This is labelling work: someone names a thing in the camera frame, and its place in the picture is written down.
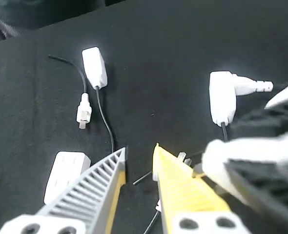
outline black table surface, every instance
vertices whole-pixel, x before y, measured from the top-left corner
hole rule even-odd
[[[82,151],[92,163],[110,153],[94,90],[91,123],[79,130],[80,77],[47,58],[82,67],[82,49],[93,46],[107,65],[101,94],[116,148],[129,147],[132,182],[151,169],[156,142],[191,154],[222,137],[210,116],[211,71],[288,80],[288,0],[127,0],[0,42],[0,227],[43,205],[57,152]],[[238,97],[236,117],[272,96]],[[142,233],[157,200],[150,180],[123,186],[113,233]],[[267,232],[253,211],[228,202],[253,233]],[[161,231],[159,222],[152,234]]]

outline white outlet box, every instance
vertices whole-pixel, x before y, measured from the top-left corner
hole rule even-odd
[[[44,203],[49,204],[91,165],[91,160],[81,152],[61,151],[56,154],[48,179]]]

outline screw hole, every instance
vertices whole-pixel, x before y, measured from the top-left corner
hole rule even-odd
[[[184,218],[180,221],[180,228],[194,230],[198,229],[198,224],[192,219]]]
[[[30,224],[28,226],[26,226],[21,234],[36,234],[40,229],[40,225],[37,224],[37,223],[33,223],[33,224]]]
[[[225,217],[218,218],[217,225],[221,228],[235,228],[235,223]]]
[[[76,234],[76,229],[74,229],[73,227],[66,227],[61,229],[58,234]]]

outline white connector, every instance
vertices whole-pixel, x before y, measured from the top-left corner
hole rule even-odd
[[[93,89],[105,87],[107,85],[107,73],[98,47],[83,50],[82,58],[86,77]]]
[[[254,92],[271,92],[273,83],[239,77],[228,71],[211,72],[209,81],[210,111],[212,121],[221,127],[233,121],[236,111],[236,96]]]
[[[81,95],[81,102],[77,110],[77,122],[80,129],[85,129],[86,124],[91,120],[92,108],[89,102],[89,94],[83,93]]]
[[[44,203],[53,201],[90,165],[91,160],[82,152],[58,152],[46,185]]]

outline white adapter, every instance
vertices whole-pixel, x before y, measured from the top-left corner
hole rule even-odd
[[[209,81],[209,98],[212,121],[221,127],[233,121],[236,111],[236,96],[254,92],[271,92],[270,81],[254,81],[239,77],[228,71],[211,72]]]
[[[48,179],[44,203],[52,202],[69,184],[77,179],[91,165],[91,160],[81,152],[61,151],[56,154]]]
[[[89,94],[83,93],[81,95],[81,102],[77,110],[77,122],[80,129],[85,129],[87,123],[91,120],[92,107],[89,102]]]
[[[86,77],[93,89],[105,87],[107,85],[107,73],[98,47],[83,50],[82,58]]]

